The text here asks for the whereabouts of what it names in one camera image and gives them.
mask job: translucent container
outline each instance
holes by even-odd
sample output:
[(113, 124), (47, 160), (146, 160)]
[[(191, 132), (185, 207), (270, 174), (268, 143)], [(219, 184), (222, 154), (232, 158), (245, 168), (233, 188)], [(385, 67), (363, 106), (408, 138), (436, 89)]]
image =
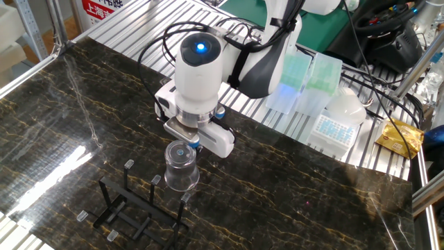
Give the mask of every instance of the translucent container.
[(186, 142), (177, 140), (165, 150), (166, 184), (175, 191), (186, 192), (199, 182), (199, 170), (196, 166), (196, 150)]
[(429, 95), (437, 94), (441, 83), (444, 81), (444, 58), (434, 63), (430, 71), (422, 80), (423, 85)]
[(359, 125), (346, 124), (331, 118), (327, 110), (323, 110), (316, 120), (307, 143), (323, 149), (327, 155), (340, 158), (355, 144)]
[(320, 115), (338, 88), (341, 69), (341, 60), (317, 53), (296, 102), (296, 111), (311, 117)]
[(26, 59), (25, 51), (20, 44), (13, 42), (3, 52), (0, 51), (0, 72), (10, 69), (12, 66)]
[(284, 70), (276, 90), (267, 97), (266, 107), (288, 114), (300, 95), (305, 76), (311, 63), (311, 56), (304, 53), (285, 55)]

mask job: green surface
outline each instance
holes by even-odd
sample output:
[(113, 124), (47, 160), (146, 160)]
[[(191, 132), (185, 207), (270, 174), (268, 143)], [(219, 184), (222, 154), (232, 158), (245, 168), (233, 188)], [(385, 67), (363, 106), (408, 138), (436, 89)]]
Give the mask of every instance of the green surface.
[[(221, 9), (265, 26), (266, 5), (264, 0), (228, 0), (221, 6)], [(302, 31), (298, 43), (310, 49), (324, 52), (347, 22), (347, 13), (341, 8), (337, 8), (326, 16), (307, 13), (302, 18)]]

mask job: blue indicator light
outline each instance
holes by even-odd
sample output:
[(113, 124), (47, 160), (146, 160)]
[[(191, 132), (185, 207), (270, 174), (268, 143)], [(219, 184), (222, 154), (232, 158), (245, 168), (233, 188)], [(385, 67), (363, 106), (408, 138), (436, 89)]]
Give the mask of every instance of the blue indicator light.
[(196, 52), (197, 53), (205, 53), (205, 52), (207, 52), (207, 50), (208, 50), (207, 47), (202, 42), (198, 43), (196, 45)]

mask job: black bracket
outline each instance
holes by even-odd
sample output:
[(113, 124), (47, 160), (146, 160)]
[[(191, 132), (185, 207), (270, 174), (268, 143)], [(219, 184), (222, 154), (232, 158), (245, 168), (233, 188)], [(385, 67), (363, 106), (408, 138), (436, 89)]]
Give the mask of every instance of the black bracket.
[[(123, 188), (116, 183), (108, 180), (106, 177), (102, 177), (99, 180), (100, 189), (102, 190), (103, 198), (105, 198), (107, 208), (94, 222), (94, 228), (100, 227), (104, 222), (111, 224), (114, 219), (118, 217), (137, 229), (137, 232), (132, 236), (133, 240), (138, 240), (140, 235), (143, 233), (144, 235), (147, 235), (148, 237), (156, 241), (158, 244), (162, 245), (164, 247), (164, 250), (169, 250), (171, 246), (173, 246), (173, 249), (177, 249), (179, 228), (183, 226), (185, 230), (189, 230), (189, 227), (183, 224), (181, 222), (181, 219), (185, 204), (188, 202), (191, 195), (189, 193), (185, 193), (182, 196), (180, 200), (178, 216), (171, 216), (169, 213), (154, 205), (154, 191), (155, 186), (160, 182), (162, 178), (160, 175), (154, 176), (153, 180), (151, 181), (149, 201), (145, 200), (138, 194), (135, 194), (132, 190), (128, 188), (128, 170), (132, 167), (132, 165), (134, 165), (134, 161), (129, 160), (125, 164), (125, 167), (123, 169)], [(107, 188), (110, 188), (119, 193), (119, 196), (114, 201), (111, 201)], [(125, 207), (126, 204), (128, 204), (128, 202), (132, 202), (140, 208), (148, 211), (148, 217), (145, 219), (144, 222), (140, 224), (139, 222), (136, 222), (122, 212), (122, 209)], [(146, 229), (153, 218), (158, 219), (159, 221), (167, 224), (173, 229), (173, 235), (169, 238), (167, 242), (158, 235)]]

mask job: red sign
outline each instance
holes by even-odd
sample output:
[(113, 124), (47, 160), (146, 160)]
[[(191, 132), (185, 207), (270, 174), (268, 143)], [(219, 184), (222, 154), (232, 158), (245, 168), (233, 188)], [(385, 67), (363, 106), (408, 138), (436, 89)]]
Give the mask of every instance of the red sign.
[(111, 15), (114, 10), (106, 8), (92, 0), (82, 0), (83, 9), (88, 13), (88, 15), (95, 17), (97, 19), (103, 20), (105, 17)]

